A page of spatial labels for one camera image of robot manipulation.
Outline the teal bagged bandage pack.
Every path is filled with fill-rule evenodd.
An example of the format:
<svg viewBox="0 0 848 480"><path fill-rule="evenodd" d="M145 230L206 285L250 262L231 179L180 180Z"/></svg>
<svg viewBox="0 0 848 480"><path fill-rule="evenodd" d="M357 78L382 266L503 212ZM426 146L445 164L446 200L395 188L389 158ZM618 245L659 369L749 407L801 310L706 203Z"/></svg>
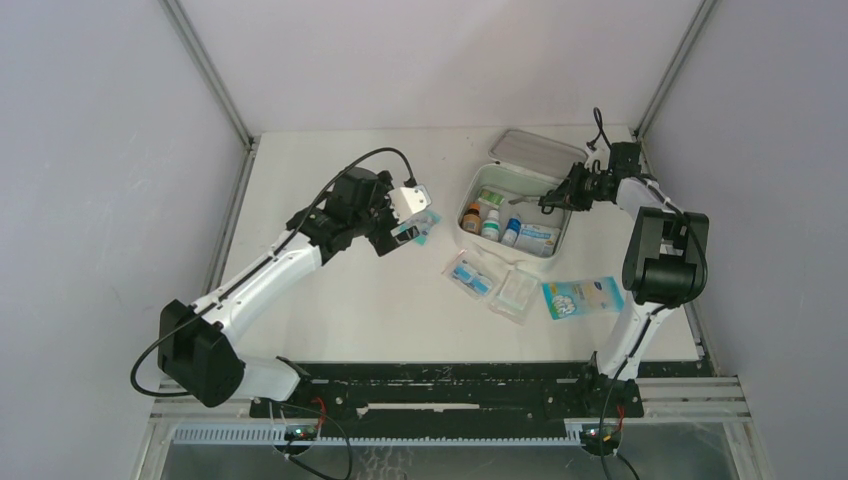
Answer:
<svg viewBox="0 0 848 480"><path fill-rule="evenodd" d="M440 222L441 216L436 212L427 209L415 214L406 222L402 223L399 226L398 232L401 233L415 228L418 231L418 235L413 239L413 241L418 245L425 245L430 232Z"/></svg>

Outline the white gauze packet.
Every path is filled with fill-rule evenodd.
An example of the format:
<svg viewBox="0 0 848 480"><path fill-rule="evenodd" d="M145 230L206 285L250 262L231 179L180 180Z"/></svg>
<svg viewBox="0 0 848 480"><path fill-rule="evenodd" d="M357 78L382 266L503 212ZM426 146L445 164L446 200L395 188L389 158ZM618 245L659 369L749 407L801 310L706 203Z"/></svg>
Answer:
<svg viewBox="0 0 848 480"><path fill-rule="evenodd" d="M538 224L523 224L513 247L539 258L551 257L561 233L560 228Z"/></svg>

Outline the blue white bandage roll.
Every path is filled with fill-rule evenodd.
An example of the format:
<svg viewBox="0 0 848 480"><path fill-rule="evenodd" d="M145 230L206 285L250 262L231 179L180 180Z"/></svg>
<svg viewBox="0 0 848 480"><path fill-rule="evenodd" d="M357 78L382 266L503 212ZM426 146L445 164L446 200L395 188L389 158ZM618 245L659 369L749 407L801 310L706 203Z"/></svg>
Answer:
<svg viewBox="0 0 848 480"><path fill-rule="evenodd" d="M522 228L522 220L519 214L513 214L504 228L500 244L506 247L514 247Z"/></svg>

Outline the small green box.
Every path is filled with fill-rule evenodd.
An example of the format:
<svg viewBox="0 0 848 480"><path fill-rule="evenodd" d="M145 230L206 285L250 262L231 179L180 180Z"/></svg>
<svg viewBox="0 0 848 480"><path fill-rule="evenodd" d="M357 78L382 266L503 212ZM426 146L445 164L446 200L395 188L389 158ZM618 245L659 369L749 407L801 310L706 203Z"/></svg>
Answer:
<svg viewBox="0 0 848 480"><path fill-rule="evenodd" d="M493 209L499 209L504 201L504 196L494 190L483 188L478 194L478 202Z"/></svg>

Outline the brown bottle orange cap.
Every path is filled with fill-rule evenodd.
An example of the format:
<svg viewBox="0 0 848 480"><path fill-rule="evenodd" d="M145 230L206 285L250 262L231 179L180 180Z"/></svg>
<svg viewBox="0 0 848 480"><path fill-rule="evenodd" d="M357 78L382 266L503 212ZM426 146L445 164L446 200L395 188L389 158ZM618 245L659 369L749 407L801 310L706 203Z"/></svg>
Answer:
<svg viewBox="0 0 848 480"><path fill-rule="evenodd" d="M482 228L482 219L480 216L480 205L476 202L469 204L464 212L459 226L462 231L479 235Z"/></svg>

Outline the blue items zip bag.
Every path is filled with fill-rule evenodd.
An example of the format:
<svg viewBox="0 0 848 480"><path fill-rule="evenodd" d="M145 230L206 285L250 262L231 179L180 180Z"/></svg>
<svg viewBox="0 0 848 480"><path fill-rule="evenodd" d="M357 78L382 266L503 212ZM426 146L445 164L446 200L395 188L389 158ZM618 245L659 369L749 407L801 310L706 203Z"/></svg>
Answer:
<svg viewBox="0 0 848 480"><path fill-rule="evenodd" d="M497 277L483 258L467 249L448 263L442 275L475 300L487 299L494 291Z"/></svg>

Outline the white bottle green label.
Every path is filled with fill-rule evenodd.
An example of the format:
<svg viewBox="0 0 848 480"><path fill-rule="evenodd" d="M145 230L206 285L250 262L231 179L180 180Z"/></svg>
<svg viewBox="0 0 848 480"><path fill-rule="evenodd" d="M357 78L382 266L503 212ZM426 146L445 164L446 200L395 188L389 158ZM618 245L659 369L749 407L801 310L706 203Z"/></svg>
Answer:
<svg viewBox="0 0 848 480"><path fill-rule="evenodd" d="M500 212L492 208L482 222L480 236L484 239L498 242L500 239Z"/></svg>

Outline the blue cotton ball pack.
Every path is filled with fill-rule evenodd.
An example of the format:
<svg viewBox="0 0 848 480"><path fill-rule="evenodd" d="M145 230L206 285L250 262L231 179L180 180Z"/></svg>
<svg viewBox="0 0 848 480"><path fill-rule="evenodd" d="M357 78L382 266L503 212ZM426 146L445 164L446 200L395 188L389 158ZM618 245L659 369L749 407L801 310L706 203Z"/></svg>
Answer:
<svg viewBox="0 0 848 480"><path fill-rule="evenodd" d="M548 282L541 286L553 320L600 313L619 313L624 298L611 276L569 282Z"/></svg>

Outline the clear plastic swab pack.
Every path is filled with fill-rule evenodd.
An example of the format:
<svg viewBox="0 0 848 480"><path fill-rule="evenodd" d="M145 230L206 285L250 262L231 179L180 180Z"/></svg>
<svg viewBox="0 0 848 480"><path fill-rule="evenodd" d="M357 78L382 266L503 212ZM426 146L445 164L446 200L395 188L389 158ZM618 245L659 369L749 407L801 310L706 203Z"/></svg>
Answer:
<svg viewBox="0 0 848 480"><path fill-rule="evenodd" d="M524 325L539 288L540 280L535 275L512 269L488 303L488 308L517 325Z"/></svg>

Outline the black handled medical scissors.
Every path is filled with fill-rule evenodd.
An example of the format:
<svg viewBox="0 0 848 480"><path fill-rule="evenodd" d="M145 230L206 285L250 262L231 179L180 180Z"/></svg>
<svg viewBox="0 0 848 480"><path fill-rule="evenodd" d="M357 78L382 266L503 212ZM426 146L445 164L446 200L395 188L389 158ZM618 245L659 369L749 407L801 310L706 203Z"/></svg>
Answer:
<svg viewBox="0 0 848 480"><path fill-rule="evenodd" d="M508 204L511 206L519 204L533 204L543 215L550 215L557 208L556 204L553 203L547 195L519 196L509 200Z"/></svg>

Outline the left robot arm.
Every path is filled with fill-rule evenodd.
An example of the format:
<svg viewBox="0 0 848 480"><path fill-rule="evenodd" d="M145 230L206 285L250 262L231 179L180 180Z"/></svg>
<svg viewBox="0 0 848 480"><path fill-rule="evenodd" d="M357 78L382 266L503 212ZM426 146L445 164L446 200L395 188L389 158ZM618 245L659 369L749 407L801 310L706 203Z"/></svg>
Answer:
<svg viewBox="0 0 848 480"><path fill-rule="evenodd" d="M339 173L258 258L230 281L190 304L174 300L160 315L157 365L187 396L206 407L232 398L265 398L290 417L311 407L304 374L281 357L240 354L238 341L286 290L364 237L379 256L415 239L404 222L431 204L415 179L353 167Z"/></svg>

